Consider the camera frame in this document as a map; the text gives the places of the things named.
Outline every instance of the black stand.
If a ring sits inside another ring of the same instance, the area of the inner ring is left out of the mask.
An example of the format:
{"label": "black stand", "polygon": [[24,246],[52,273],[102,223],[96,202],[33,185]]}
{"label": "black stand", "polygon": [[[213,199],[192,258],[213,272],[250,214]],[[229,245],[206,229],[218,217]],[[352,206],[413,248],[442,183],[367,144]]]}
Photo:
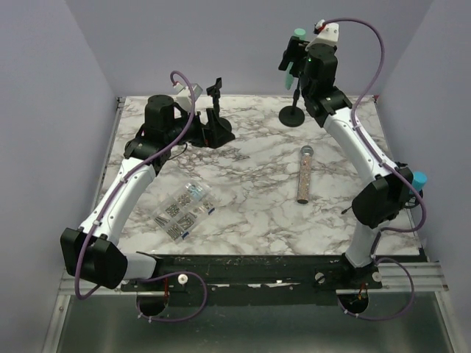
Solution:
{"label": "black stand", "polygon": [[298,127],[304,123],[304,112],[301,108],[298,108],[297,101],[300,99],[300,81],[297,80],[296,90],[294,90],[293,94],[293,104],[287,107],[284,107],[280,110],[280,114],[278,114],[278,118],[280,122],[289,127]]}

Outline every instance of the cable clip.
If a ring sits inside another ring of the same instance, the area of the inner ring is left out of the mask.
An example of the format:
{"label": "cable clip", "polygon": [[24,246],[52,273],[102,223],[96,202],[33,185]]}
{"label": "cable clip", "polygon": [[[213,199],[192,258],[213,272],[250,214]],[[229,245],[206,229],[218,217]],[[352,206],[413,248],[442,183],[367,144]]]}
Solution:
{"label": "cable clip", "polygon": [[361,123],[356,123],[355,126],[352,126],[353,131],[356,131],[357,129],[361,128]]}

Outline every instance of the white connector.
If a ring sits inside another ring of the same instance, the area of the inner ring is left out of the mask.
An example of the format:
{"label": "white connector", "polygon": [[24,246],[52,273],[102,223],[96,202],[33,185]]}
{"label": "white connector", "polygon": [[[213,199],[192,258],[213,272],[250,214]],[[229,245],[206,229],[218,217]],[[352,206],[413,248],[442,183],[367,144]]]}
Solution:
{"label": "white connector", "polygon": [[178,282],[181,284],[181,285],[186,285],[186,283],[188,282],[188,276],[186,274],[181,274],[178,276]]}
{"label": "white connector", "polygon": [[[191,87],[193,87],[194,98],[195,101],[198,100],[199,96],[203,89],[196,83],[192,83]],[[190,89],[186,86],[183,86],[181,83],[177,82],[174,85],[174,89],[177,91],[177,96],[175,97],[175,101],[186,111],[190,112],[191,109],[191,97],[190,97]]]}
{"label": "white connector", "polygon": [[[314,29],[320,29],[324,26],[324,20],[317,22]],[[339,24],[328,24],[307,46],[306,51],[314,44],[323,43],[328,46],[336,46],[339,41]]]}

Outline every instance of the cylindrical object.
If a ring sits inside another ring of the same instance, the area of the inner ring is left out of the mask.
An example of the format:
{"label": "cylindrical object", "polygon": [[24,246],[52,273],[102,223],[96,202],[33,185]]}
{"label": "cylindrical object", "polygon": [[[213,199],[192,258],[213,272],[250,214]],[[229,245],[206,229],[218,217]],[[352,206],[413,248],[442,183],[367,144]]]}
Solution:
{"label": "cylindrical object", "polygon": [[415,171],[414,180],[412,180],[412,186],[414,187],[414,189],[419,193],[423,189],[426,183],[427,183],[427,176],[425,175],[425,173],[422,173],[421,171]]}
{"label": "cylindrical object", "polygon": [[309,202],[309,185],[311,183],[311,161],[314,150],[310,146],[301,148],[300,180],[297,186],[297,201],[300,204]]}

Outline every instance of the metal cap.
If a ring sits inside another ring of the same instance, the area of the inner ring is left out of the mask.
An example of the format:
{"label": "metal cap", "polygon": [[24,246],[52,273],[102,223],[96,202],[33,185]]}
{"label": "metal cap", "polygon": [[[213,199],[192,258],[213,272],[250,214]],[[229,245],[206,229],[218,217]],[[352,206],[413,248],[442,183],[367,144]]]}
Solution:
{"label": "metal cap", "polygon": [[301,154],[309,154],[312,156],[314,154],[314,150],[310,146],[303,146],[301,148]]}

